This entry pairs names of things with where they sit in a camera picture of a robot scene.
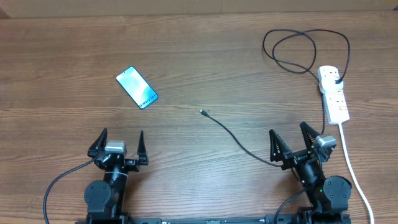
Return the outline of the Galaxy smartphone with blue screen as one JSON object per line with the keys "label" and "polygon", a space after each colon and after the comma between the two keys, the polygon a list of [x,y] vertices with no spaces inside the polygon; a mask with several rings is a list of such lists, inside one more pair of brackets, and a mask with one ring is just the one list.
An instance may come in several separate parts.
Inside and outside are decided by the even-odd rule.
{"label": "Galaxy smartphone with blue screen", "polygon": [[159,99],[155,90],[134,67],[117,75],[116,80],[141,110]]}

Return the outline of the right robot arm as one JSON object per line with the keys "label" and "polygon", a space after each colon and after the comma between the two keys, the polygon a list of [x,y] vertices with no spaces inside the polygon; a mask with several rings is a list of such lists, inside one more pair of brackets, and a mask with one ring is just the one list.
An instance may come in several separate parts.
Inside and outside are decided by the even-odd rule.
{"label": "right robot arm", "polygon": [[[291,170],[303,189],[282,203],[275,214],[266,215],[266,223],[350,223],[348,209],[352,183],[339,175],[325,177],[323,164],[336,147],[336,139],[315,131],[307,123],[300,123],[306,148],[293,152],[275,130],[269,131],[272,162],[281,162],[282,170]],[[309,207],[300,207],[295,214],[282,215],[286,204],[305,193]]]}

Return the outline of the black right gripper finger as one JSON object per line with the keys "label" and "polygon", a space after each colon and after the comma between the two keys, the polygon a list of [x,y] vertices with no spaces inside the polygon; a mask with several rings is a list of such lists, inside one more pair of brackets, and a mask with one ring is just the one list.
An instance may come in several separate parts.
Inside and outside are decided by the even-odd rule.
{"label": "black right gripper finger", "polygon": [[271,162],[279,162],[284,160],[285,156],[290,154],[292,151],[274,129],[269,131],[269,136],[271,142]]}
{"label": "black right gripper finger", "polygon": [[306,122],[300,123],[300,129],[302,131],[302,136],[305,142],[305,146],[307,149],[311,149],[316,137],[320,135],[316,130],[314,130],[310,125]]}

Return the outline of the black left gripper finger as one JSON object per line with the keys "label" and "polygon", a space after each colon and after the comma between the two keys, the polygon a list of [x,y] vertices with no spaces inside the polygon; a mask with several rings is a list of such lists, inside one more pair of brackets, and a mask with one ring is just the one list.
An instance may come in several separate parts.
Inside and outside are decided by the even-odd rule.
{"label": "black left gripper finger", "polygon": [[140,132],[139,136],[139,144],[137,147],[137,155],[138,155],[138,160],[139,164],[143,166],[147,166],[149,164],[149,159],[147,156],[147,151],[146,151],[146,146],[144,142],[144,132]]}
{"label": "black left gripper finger", "polygon": [[89,147],[87,153],[88,157],[96,157],[100,153],[100,151],[103,151],[105,149],[107,135],[108,130],[104,128],[96,141]]}

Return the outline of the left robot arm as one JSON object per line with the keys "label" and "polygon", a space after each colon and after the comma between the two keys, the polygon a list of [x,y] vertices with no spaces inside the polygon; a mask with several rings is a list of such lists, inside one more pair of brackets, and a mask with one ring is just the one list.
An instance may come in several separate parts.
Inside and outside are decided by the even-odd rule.
{"label": "left robot arm", "polygon": [[129,173],[138,172],[140,166],[149,164],[144,133],[140,132],[137,159],[126,157],[124,141],[108,141],[107,135],[107,129],[103,129],[88,149],[88,156],[98,168],[104,170],[104,177],[90,183],[85,189],[86,222],[134,223],[132,216],[123,207]]}

